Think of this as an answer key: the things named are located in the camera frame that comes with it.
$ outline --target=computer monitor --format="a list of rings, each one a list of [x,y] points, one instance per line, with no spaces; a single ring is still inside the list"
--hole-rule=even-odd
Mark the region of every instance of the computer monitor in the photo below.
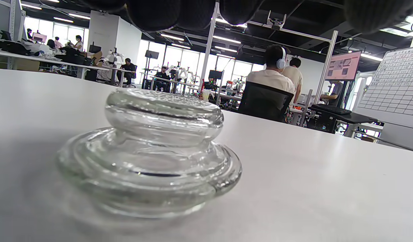
[[[356,51],[332,56],[326,80],[354,81],[361,53],[361,51]]]
[[[223,72],[210,70],[208,78],[213,78],[214,80],[217,80],[217,79],[221,80],[222,75],[223,75]]]
[[[94,42],[93,42],[93,44],[91,44],[90,47],[88,48],[88,52],[93,53],[93,54],[96,54],[96,53],[98,53],[98,52],[101,51],[101,50],[102,50],[102,47],[100,47],[100,46],[95,46],[95,45],[94,45]]]
[[[154,51],[151,51],[151,50],[147,50],[145,52],[145,57],[151,58],[151,59],[158,59],[159,54],[160,54],[159,52],[154,52]]]
[[[46,35],[39,34],[39,33],[33,33],[33,35],[32,35],[32,40],[35,40],[35,41],[37,41],[37,42],[45,43],[45,41],[46,41]]]

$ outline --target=glass jar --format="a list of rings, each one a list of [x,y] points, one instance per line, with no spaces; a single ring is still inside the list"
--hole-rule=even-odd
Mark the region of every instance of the glass jar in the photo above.
[[[242,166],[213,142],[218,106],[164,92],[118,89],[105,113],[113,127],[70,139],[57,154],[63,176],[112,213],[179,216],[231,190]]]

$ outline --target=man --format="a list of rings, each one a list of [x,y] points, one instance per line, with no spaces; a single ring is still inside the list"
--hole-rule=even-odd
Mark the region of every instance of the man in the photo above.
[[[157,72],[154,76],[158,78],[163,78],[170,80],[171,77],[166,74],[166,70],[168,70],[167,66],[162,66],[162,70]],[[159,90],[160,92],[171,92],[171,83],[163,80],[155,80],[153,90]]]
[[[320,99],[322,99],[323,101],[329,101],[328,105],[329,106],[334,106],[334,107],[339,107],[339,95],[342,92],[342,87],[343,84],[340,81],[329,81],[330,84],[335,84],[331,95],[321,95]]]
[[[283,75],[290,78],[296,88],[296,94],[293,98],[293,103],[297,103],[297,98],[299,98],[300,89],[302,88],[302,73],[299,71],[299,67],[302,61],[299,58],[293,57],[290,60],[290,66],[284,68]]]
[[[32,37],[32,30],[31,29],[27,29],[27,38],[29,39],[29,40],[31,40],[33,37]]]
[[[131,63],[131,60],[129,58],[126,58],[125,64],[121,65],[121,69],[126,70],[126,71],[131,71],[131,72],[125,72],[124,77],[127,79],[127,82],[125,83],[125,87],[130,87],[131,85],[131,79],[136,78],[136,71],[135,65]],[[121,71],[117,72],[117,78],[119,81],[121,81]]]
[[[248,74],[247,81],[294,93],[294,84],[281,74],[285,67],[285,59],[286,51],[283,47],[277,44],[268,46],[264,54],[266,70],[251,72]]]
[[[58,40],[60,40],[59,37],[56,37],[55,40],[54,40],[54,44],[55,44],[56,49],[60,49],[60,48],[63,47],[63,45]]]

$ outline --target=white shirt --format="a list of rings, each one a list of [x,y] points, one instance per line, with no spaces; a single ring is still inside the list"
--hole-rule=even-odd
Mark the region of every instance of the white shirt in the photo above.
[[[251,72],[248,74],[247,81],[273,87],[293,94],[296,92],[292,81],[274,70]]]
[[[284,68],[283,75],[290,78],[293,82],[294,87],[302,85],[302,73],[300,73],[299,69],[294,66],[287,66]]]
[[[76,49],[79,49],[79,51],[83,51],[82,42],[77,42],[74,47],[75,47]]]

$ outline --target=black cloth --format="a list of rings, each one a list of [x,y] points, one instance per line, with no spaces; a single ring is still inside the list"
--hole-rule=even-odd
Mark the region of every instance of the black cloth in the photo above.
[[[343,88],[342,82],[338,82],[338,83],[335,84],[331,95],[338,95],[338,97],[336,99],[330,99],[329,103],[328,103],[329,106],[334,106],[334,107],[339,106],[339,103],[338,103],[339,102],[339,95],[342,92],[342,88]]]
[[[127,79],[127,82],[124,83],[124,84],[127,84],[127,85],[130,85],[130,84],[131,84],[131,78],[132,78],[132,75],[131,75],[131,74],[132,74],[132,73],[130,73],[130,72],[125,72],[125,73],[124,73],[124,78]],[[121,81],[121,71],[117,71],[117,78],[118,78],[119,81]]]
[[[170,76],[166,75],[166,73],[163,73],[163,72],[157,72],[154,76],[158,78],[167,79],[167,80],[171,79]],[[162,81],[162,80],[156,79],[154,81],[153,90],[156,90],[156,89],[159,91],[163,91],[163,92],[171,92],[171,83],[168,81]]]
[[[136,65],[134,65],[133,63],[130,63],[129,65],[124,64],[124,65],[121,65],[121,69],[126,70],[126,71],[135,72]],[[136,78],[136,73],[131,73],[131,72],[125,72],[124,77],[127,78],[126,74],[129,74],[130,78]]]

